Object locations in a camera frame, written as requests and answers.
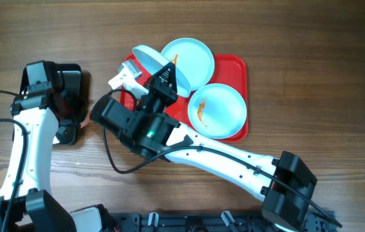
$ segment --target red tray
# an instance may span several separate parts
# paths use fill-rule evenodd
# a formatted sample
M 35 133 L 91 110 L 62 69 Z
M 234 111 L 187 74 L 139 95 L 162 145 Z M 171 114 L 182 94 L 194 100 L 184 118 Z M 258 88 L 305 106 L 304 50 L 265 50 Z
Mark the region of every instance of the red tray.
M 135 59 L 133 54 L 128 55 L 125 60 L 132 59 L 136 65 L 142 70 L 142 76 L 139 77 L 138 83 L 144 84 L 151 76 L 149 72 Z M 215 70 L 214 75 L 208 84 L 221 83 L 233 87 L 244 98 L 245 104 L 248 106 L 248 84 L 247 84 L 247 65 L 236 55 L 214 55 Z M 179 97 L 176 103 L 168 107 L 165 112 L 172 118 L 185 123 L 194 128 L 189 121 L 187 107 L 191 96 L 188 98 Z M 133 107 L 133 100 L 128 94 L 120 93 L 120 103 L 128 108 Z M 248 115 L 244 126 L 235 135 L 221 139 L 221 142 L 239 142 L 248 134 Z

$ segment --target wood grain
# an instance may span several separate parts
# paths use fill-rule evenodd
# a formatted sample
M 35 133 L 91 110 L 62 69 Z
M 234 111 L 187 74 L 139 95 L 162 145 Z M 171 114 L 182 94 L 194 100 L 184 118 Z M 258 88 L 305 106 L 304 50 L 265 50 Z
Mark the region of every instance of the wood grain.
M 0 89 L 17 91 L 27 63 L 78 63 L 92 74 L 90 98 L 132 47 L 161 50 L 195 37 L 248 66 L 250 131 L 233 146 L 298 154 L 319 179 L 314 200 L 344 228 L 365 231 L 365 1 L 28 1 L 0 0 Z M 12 98 L 0 95 L 0 117 Z M 0 124 L 0 186 L 12 125 Z M 109 136 L 122 169 L 142 161 Z M 53 196 L 69 211 L 103 203 L 110 212 L 234 211 L 261 203 L 204 171 L 157 161 L 137 173 L 110 167 L 100 128 L 55 147 Z

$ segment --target white plastic piece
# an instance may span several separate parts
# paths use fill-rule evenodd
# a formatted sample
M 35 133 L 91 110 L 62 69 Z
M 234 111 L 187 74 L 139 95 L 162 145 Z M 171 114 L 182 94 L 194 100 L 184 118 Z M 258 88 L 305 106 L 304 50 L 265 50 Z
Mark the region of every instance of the white plastic piece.
M 60 143 L 60 141 L 58 140 L 58 138 L 55 136 L 54 138 L 53 138 L 53 144 L 58 144 L 58 143 Z
M 242 151 L 213 139 L 209 139 L 183 123 L 181 123 L 179 128 L 175 128 L 172 131 L 171 136 L 167 141 L 167 145 L 171 146 L 183 141 L 183 138 L 186 135 L 194 141 L 192 146 L 203 146 L 222 151 L 255 167 L 259 166 L 261 170 L 271 175 L 273 175 L 276 170 L 276 167 L 272 165 L 272 159 L 274 159 L 272 156 Z M 260 201 L 264 201 L 265 199 L 265 196 L 261 194 L 261 188 L 263 186 L 269 187 L 271 183 L 271 180 L 268 177 L 265 177 L 262 174 L 254 174 L 253 170 L 247 169 L 244 165 L 208 151 L 181 150 L 166 154 L 165 157 L 177 164 L 194 166 L 228 180 L 245 189 Z
M 23 110 L 14 119 L 22 123 L 28 131 L 28 146 L 26 162 L 16 197 L 25 196 L 29 189 L 45 189 L 51 193 L 50 166 L 53 138 L 58 130 L 59 123 L 53 112 L 48 108 L 40 110 L 33 108 Z M 19 161 L 22 155 L 23 136 L 21 129 L 15 125 L 14 146 L 10 156 L 9 168 L 3 186 L 0 189 L 0 197 L 5 200 L 10 198 L 13 183 L 15 181 Z
M 221 218 L 222 218 L 223 223 L 225 223 L 226 226 L 229 226 L 229 224 L 235 222 L 234 218 L 231 215 L 231 212 L 228 210 L 221 213 Z
M 152 212 L 148 217 L 148 226 L 158 227 L 159 214 Z
M 132 92 L 137 99 L 140 99 L 141 96 L 148 94 L 149 92 L 145 87 L 137 83 L 133 74 L 126 68 L 122 69 L 118 75 L 108 81 L 108 84 L 113 90 L 124 86 L 124 88 Z
M 95 207 L 72 212 L 71 216 L 77 232 L 99 232 L 102 229 L 100 213 Z

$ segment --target black bracket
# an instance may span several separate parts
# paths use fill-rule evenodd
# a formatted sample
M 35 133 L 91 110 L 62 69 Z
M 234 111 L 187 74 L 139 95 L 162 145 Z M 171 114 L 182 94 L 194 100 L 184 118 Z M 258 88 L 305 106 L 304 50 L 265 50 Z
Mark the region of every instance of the black bracket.
M 166 107 L 178 99 L 175 69 L 175 64 L 168 63 L 150 77 L 147 82 L 149 93 L 141 97 L 135 111 L 104 95 L 94 105 L 90 119 L 108 129 L 125 147 L 145 159 L 169 149 L 166 142 L 174 128 L 180 126 L 177 120 L 164 113 Z M 183 142 L 185 146 L 192 143 L 191 140 Z
M 22 110 L 36 107 L 49 107 L 61 125 L 55 135 L 58 144 L 74 144 L 79 123 L 88 113 L 89 78 L 90 75 L 84 75 L 77 64 L 57 64 L 51 61 L 27 64 L 19 90 L 21 96 L 14 99 L 11 114 L 18 115 Z
M 312 198 L 317 178 L 297 155 L 284 151 L 279 162 L 274 163 L 277 164 L 274 176 L 306 198 Z M 266 219 L 294 231 L 303 228 L 307 202 L 275 182 L 261 192 L 265 195 L 262 214 Z
M 0 200 L 0 230 L 8 204 L 8 200 Z M 18 226 L 16 222 L 20 222 L 25 213 L 30 216 L 32 223 Z M 8 230 L 33 231 L 32 229 L 38 232 L 76 232 L 71 215 L 46 190 L 15 199 Z
M 304 232 L 336 232 L 337 226 L 316 216 L 316 211 L 308 210 L 306 221 L 301 231 Z M 333 211 L 327 211 L 334 217 Z M 221 218 L 221 213 L 197 214 L 160 214 L 158 227 L 148 225 L 149 215 L 138 213 L 112 213 L 111 216 L 120 224 L 121 231 L 130 232 L 187 232 L 188 229 L 202 229 L 210 232 L 228 232 L 229 228 Z M 262 217 L 261 211 L 233 213 L 235 227 L 239 232 L 278 232 L 275 225 Z

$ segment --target white bowl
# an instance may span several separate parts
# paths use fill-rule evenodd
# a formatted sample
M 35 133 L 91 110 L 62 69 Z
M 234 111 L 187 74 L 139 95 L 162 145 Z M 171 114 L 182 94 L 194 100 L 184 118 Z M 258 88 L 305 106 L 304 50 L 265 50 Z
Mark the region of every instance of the white bowl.
M 176 39 L 165 46 L 161 54 L 167 59 L 178 55 L 176 67 L 189 81 L 191 91 L 205 86 L 214 73 L 215 60 L 211 50 L 197 39 Z
M 154 75 L 169 63 L 169 60 L 161 55 L 161 53 L 146 45 L 138 45 L 132 48 L 132 53 L 151 75 Z M 181 97 L 189 97 L 191 94 L 191 85 L 189 84 L 189 81 L 178 67 L 176 67 L 175 72 L 178 95 Z
M 205 101 L 202 121 L 198 116 Z M 188 117 L 195 130 L 212 139 L 235 135 L 247 119 L 247 105 L 242 96 L 225 84 L 208 84 L 197 90 L 188 104 Z

